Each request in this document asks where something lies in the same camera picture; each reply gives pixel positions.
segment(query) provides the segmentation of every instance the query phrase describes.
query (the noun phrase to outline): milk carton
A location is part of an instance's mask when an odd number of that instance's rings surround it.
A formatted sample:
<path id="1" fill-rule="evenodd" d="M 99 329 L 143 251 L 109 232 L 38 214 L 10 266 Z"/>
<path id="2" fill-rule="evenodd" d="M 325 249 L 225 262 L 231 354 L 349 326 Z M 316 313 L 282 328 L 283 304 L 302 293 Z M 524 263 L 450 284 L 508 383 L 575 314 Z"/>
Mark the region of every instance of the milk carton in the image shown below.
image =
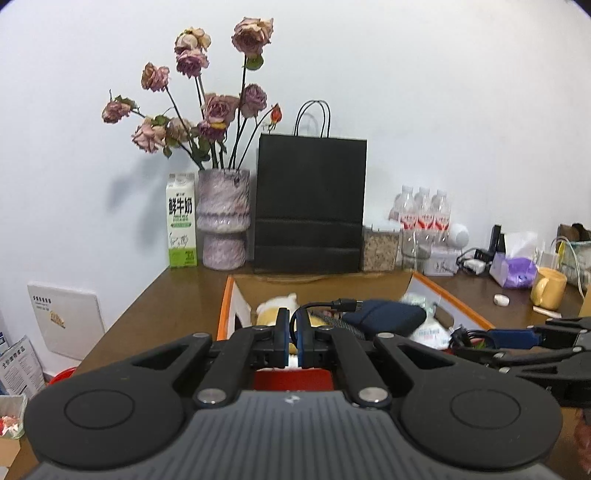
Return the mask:
<path id="1" fill-rule="evenodd" d="M 195 174 L 171 173 L 166 185 L 168 259 L 171 267 L 197 265 Z"/>

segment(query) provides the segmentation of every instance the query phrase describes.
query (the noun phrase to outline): bag handle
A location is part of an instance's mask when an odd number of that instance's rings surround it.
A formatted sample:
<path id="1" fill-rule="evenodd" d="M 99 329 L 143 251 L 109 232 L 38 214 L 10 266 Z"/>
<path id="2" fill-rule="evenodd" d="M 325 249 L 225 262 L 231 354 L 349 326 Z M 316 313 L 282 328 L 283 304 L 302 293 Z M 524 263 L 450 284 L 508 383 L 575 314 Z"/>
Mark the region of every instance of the bag handle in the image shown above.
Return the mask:
<path id="1" fill-rule="evenodd" d="M 295 127 L 294 127 L 294 135 L 295 136 L 299 136 L 300 135 L 300 121 L 302 119 L 302 117 L 304 116 L 304 113 L 306 112 L 306 110 L 308 110 L 308 108 L 310 108 L 311 106 L 318 104 L 320 105 L 320 107 L 322 108 L 322 115 L 323 115 L 323 120 L 322 120 L 322 130 L 320 131 L 320 138 L 322 138 L 322 135 L 324 135 L 324 126 L 326 125 L 326 111 L 324 110 L 324 106 L 326 105 L 326 108 L 329 112 L 329 116 L 328 116 L 328 128 L 326 129 L 326 138 L 329 137 L 330 135 L 330 106 L 328 104 L 328 102 L 326 100 L 308 100 L 307 102 L 304 102 L 304 104 L 300 107 L 300 111 L 297 114 L 297 117 L 295 119 Z"/>

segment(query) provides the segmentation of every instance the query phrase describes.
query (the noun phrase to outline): circular pad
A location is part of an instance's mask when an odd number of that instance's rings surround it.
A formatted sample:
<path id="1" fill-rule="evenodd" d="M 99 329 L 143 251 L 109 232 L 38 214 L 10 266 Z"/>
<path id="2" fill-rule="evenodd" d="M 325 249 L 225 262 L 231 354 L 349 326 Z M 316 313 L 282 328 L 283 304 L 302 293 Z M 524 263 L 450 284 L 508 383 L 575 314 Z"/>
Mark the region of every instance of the circular pad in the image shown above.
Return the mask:
<path id="1" fill-rule="evenodd" d="M 177 436 L 184 413 L 170 379 L 159 373 L 105 368 L 40 392 L 24 420 L 39 460 L 105 470 L 160 451 Z"/>
<path id="2" fill-rule="evenodd" d="M 421 373 L 400 420 L 416 444 L 442 462 L 510 470 L 544 459 L 558 439 L 560 407 L 533 383 L 471 364 Z"/>

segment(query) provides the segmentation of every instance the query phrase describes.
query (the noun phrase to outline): vase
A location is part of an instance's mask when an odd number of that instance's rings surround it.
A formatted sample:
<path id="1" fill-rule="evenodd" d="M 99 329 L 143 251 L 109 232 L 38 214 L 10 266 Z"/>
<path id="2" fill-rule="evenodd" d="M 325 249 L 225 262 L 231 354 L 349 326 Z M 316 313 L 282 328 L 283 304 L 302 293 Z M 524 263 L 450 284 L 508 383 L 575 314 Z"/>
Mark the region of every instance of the vase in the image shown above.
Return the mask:
<path id="1" fill-rule="evenodd" d="M 197 228 L 203 232 L 203 265 L 234 270 L 244 265 L 244 232 L 251 225 L 250 172 L 199 171 Z"/>

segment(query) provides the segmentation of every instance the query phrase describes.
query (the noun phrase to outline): yellow mug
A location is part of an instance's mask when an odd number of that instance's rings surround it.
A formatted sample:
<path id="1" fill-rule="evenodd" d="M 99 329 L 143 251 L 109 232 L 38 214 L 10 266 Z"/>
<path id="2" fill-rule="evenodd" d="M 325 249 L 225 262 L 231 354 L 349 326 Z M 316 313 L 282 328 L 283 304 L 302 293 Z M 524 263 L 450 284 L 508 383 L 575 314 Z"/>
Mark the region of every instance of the yellow mug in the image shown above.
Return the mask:
<path id="1" fill-rule="evenodd" d="M 537 307 L 556 310 L 566 288 L 566 275 L 552 268 L 540 267 L 531 287 L 531 301 Z"/>

